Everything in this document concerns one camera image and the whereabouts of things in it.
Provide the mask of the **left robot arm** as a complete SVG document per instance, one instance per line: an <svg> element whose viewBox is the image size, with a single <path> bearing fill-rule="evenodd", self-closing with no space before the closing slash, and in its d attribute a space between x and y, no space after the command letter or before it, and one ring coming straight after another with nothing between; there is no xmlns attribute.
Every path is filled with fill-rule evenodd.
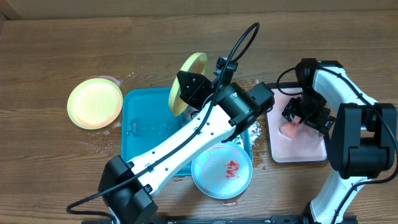
<svg viewBox="0 0 398 224"><path fill-rule="evenodd" d="M236 62L219 58L214 81L204 76L206 64L204 53L189 56L170 91L174 115L188 106L199 110L188 124L130 161L115 156L106 163L98 190L111 223L148 221L158 209L153 198L179 170L214 144L234 139L273 106L274 92L265 83L245 91L231 81Z"/></svg>

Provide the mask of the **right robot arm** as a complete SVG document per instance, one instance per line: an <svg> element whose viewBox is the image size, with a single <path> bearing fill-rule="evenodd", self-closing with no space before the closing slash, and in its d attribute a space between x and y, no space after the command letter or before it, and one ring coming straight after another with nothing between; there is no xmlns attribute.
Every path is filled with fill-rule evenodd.
<svg viewBox="0 0 398 224"><path fill-rule="evenodd" d="M361 91L336 60L304 58L294 68L300 93L290 94L282 112L289 122L324 135L331 172L299 223L356 223L344 213L365 185L383 184L378 175L397 165L397 110Z"/></svg>

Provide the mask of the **pink sponge with dark scourer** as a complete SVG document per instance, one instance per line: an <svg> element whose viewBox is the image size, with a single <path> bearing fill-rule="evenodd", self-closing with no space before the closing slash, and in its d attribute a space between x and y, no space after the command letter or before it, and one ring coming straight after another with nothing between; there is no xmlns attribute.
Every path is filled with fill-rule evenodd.
<svg viewBox="0 0 398 224"><path fill-rule="evenodd" d="M283 134L285 137L289 139L295 139L297 136L297 131L299 128L299 123L296 122L288 122L283 124L280 128L279 131L281 134Z"/></svg>

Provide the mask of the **yellow-green plate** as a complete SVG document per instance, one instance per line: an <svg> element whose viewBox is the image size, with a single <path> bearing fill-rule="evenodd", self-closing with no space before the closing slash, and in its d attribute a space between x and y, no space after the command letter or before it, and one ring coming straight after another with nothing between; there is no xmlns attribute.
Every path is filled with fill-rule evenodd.
<svg viewBox="0 0 398 224"><path fill-rule="evenodd" d="M207 55L206 53L197 52L189 56L189 58L184 62L181 67L181 71L204 74L207 65ZM180 98L181 89L176 77L169 94L169 110L174 116L181 115L188 105Z"/></svg>

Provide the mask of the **light blue plate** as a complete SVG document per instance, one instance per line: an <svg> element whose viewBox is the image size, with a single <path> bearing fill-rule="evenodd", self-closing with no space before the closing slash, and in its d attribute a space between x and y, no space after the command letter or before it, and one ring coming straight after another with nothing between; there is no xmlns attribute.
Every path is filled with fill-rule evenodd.
<svg viewBox="0 0 398 224"><path fill-rule="evenodd" d="M235 143L218 143L192 160L191 173L205 195L230 199L247 189L252 179L251 158Z"/></svg>

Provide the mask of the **yellow plate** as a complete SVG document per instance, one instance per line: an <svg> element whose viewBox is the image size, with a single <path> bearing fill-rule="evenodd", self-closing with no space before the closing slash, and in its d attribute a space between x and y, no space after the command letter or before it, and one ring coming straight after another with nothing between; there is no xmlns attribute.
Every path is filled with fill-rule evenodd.
<svg viewBox="0 0 398 224"><path fill-rule="evenodd" d="M92 78L80 83L70 93L67 113L83 129L100 129L111 124L123 107L123 94L111 80Z"/></svg>

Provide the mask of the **black tray with soapy water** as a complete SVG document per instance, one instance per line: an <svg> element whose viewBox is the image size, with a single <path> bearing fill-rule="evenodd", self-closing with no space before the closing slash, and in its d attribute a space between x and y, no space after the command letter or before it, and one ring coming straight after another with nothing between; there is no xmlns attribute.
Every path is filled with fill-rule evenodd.
<svg viewBox="0 0 398 224"><path fill-rule="evenodd" d="M275 83L267 85L274 92L275 103L272 110L266 114L269 130L270 150L272 159L278 163L319 162L327 160L324 135L319 131L300 124L295 139L289 139L280 133L279 128L288 123L282 112L292 93L298 93L301 88L296 83Z"/></svg>

